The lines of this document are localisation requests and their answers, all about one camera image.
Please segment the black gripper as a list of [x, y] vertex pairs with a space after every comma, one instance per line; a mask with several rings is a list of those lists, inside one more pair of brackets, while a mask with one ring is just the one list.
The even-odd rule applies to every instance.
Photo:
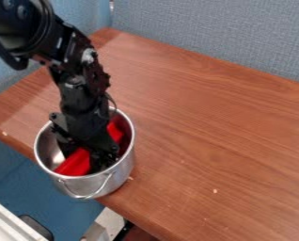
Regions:
[[91, 172], [99, 173], [117, 161], [109, 137], [109, 74], [101, 67], [81, 67], [77, 73], [49, 68], [60, 93], [60, 112], [52, 113], [55, 138], [65, 158], [77, 147], [91, 151]]

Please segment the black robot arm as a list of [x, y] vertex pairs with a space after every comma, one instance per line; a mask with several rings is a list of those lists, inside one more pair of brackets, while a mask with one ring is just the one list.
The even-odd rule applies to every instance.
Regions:
[[48, 68], [60, 93], [60, 111], [49, 115], [59, 148], [65, 156], [84, 149], [91, 172], [109, 168], [119, 154], [107, 129], [111, 75], [89, 38], [48, 0], [0, 0], [0, 57], [17, 71], [30, 60]]

